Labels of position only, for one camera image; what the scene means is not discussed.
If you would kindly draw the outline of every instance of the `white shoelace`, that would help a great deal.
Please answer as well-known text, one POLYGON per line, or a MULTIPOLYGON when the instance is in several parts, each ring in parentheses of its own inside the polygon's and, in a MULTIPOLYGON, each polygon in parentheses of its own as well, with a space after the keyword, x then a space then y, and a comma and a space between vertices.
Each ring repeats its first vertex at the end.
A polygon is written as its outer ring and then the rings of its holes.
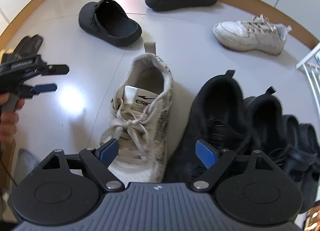
POLYGON ((242 22, 244 27, 247 29, 248 32, 263 32, 265 33, 273 33, 276 30, 276 27, 272 25, 268 18, 265 18, 263 15, 260 17, 253 17, 253 21, 244 21, 242 22))
POLYGON ((153 114, 156 112, 157 107, 149 104, 146 106, 142 114, 136 118, 132 113, 124 111, 124 103, 121 100, 121 104, 118 110, 114 109, 113 101, 111 102, 113 119, 110 123, 110 127, 105 130, 101 136, 101 141, 104 142, 108 137, 116 138, 119 140, 124 130, 128 133, 133 143, 137 146, 137 150, 122 149, 119 145, 119 156, 123 162, 136 163, 138 160, 152 160, 155 161, 149 154, 149 133, 146 129, 145 124, 150 120, 153 114), (126 120, 123 115, 129 115, 134 118, 134 120, 126 120))

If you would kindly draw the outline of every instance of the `shoe rack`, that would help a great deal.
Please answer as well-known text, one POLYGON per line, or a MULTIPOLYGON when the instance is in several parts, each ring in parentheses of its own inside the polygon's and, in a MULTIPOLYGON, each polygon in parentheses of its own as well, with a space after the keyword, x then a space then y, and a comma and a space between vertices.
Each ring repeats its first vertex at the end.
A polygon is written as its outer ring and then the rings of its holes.
POLYGON ((320 117, 320 66, 315 65, 310 60, 320 51, 320 43, 318 43, 297 65, 297 69, 305 71, 309 80, 311 90, 315 97, 318 114, 320 117))

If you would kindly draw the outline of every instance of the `heel pull tab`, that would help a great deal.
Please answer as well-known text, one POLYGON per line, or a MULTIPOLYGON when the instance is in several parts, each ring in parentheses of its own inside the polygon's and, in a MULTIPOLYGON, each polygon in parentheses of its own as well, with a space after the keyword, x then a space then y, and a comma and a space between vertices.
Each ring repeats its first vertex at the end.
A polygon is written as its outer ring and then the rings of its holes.
POLYGON ((232 78, 234 74, 235 74, 235 70, 228 70, 226 71, 225 76, 232 78))
POLYGON ((156 54, 156 42, 145 42, 144 51, 146 53, 156 54))
POLYGON ((266 93, 267 93, 267 94, 270 94, 270 95, 274 94, 275 92, 276 92, 276 90, 275 90, 272 86, 270 86, 270 87, 266 90, 266 93))

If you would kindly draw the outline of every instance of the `wooden baseboard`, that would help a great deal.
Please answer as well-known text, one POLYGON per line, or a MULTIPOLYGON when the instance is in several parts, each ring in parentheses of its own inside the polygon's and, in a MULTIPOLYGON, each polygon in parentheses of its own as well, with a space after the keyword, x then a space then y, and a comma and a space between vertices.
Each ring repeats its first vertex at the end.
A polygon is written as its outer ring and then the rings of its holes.
POLYGON ((30 17, 30 15, 44 2, 45 0, 31 0, 20 13, 12 20, 4 32, 0 36, 0 50, 4 49, 10 42, 12 37, 22 26, 22 24, 30 17))
POLYGON ((292 31, 290 35, 298 39, 304 45, 309 48, 314 48, 319 40, 311 34, 302 25, 297 23, 295 20, 282 13, 280 10, 268 5, 261 0, 218 0, 228 5, 237 7, 244 11, 250 12, 254 15, 260 16, 263 14, 268 17, 272 23, 282 23, 286 26, 291 26, 292 31))

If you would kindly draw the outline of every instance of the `cable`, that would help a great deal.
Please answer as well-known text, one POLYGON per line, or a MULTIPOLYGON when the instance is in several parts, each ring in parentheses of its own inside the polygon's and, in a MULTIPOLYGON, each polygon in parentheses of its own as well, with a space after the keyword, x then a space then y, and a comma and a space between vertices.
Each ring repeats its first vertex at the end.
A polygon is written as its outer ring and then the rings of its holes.
POLYGON ((9 178, 12 180, 13 184, 15 186, 18 186, 18 184, 15 182, 15 180, 13 179, 13 177, 11 176, 11 174, 9 173, 9 171, 6 169, 5 165, 3 164, 2 160, 0 160, 2 167, 4 168, 5 172, 7 173, 7 175, 9 176, 9 178))

